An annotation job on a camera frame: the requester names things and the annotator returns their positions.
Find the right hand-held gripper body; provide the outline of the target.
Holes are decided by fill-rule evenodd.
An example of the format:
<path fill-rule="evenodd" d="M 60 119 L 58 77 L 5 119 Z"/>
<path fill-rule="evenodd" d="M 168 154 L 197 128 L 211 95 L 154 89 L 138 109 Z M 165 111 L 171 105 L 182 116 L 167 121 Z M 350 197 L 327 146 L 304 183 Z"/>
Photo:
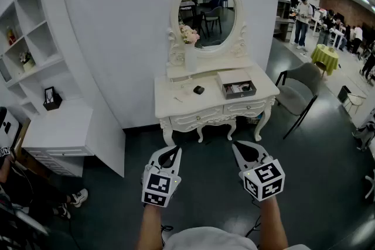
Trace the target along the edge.
<path fill-rule="evenodd" d="M 284 190 L 285 173 L 278 159 L 239 173 L 244 189 L 258 201 L 266 200 Z"/>

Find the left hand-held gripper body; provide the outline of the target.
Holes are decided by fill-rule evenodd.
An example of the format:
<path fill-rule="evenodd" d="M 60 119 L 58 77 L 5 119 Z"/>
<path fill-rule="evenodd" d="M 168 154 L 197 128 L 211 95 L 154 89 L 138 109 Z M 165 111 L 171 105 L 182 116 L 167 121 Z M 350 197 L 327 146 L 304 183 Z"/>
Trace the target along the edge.
<path fill-rule="evenodd" d="M 167 207 L 182 179 L 153 165 L 146 165 L 142 177 L 142 202 Z"/>

